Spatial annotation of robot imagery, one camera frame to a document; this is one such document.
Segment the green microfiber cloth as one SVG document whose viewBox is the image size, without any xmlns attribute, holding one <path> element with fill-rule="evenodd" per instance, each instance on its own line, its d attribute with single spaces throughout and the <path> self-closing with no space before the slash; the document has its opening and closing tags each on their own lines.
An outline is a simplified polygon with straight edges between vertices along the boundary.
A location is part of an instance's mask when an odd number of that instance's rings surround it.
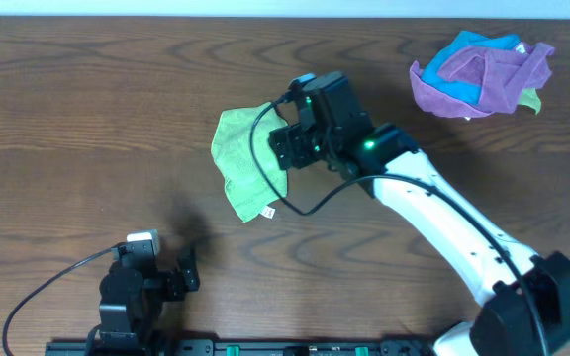
<svg viewBox="0 0 570 356">
<path fill-rule="evenodd" d="M 220 115 L 211 154 L 224 178 L 226 197 L 245 223 L 287 195 L 287 173 L 268 144 L 269 134 L 285 126 L 268 102 Z"/>
</svg>

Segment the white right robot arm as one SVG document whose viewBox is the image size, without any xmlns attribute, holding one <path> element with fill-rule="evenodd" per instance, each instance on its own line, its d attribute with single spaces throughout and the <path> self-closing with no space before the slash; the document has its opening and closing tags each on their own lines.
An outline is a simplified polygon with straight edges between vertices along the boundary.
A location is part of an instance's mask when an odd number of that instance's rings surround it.
<svg viewBox="0 0 570 356">
<path fill-rule="evenodd" d="M 299 121 L 272 131 L 283 170 L 318 161 L 410 223 L 449 263 L 480 306 L 475 320 L 438 336 L 433 355 L 551 355 L 570 342 L 570 260 L 507 235 L 460 195 L 402 130 L 376 127 L 335 71 L 293 79 L 276 105 Z"/>
</svg>

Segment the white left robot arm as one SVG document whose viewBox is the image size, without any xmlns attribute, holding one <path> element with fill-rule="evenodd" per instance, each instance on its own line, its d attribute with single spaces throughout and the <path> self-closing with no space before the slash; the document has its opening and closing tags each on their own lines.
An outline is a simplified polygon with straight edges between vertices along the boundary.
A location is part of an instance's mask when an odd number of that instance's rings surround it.
<svg viewBox="0 0 570 356">
<path fill-rule="evenodd" d="M 181 250 L 170 270 L 157 267 L 154 243 L 112 249 L 114 262 L 101 281 L 100 324 L 89 332 L 86 355 L 171 355 L 173 342 L 156 331 L 163 305 L 200 287 L 194 247 Z"/>
</svg>

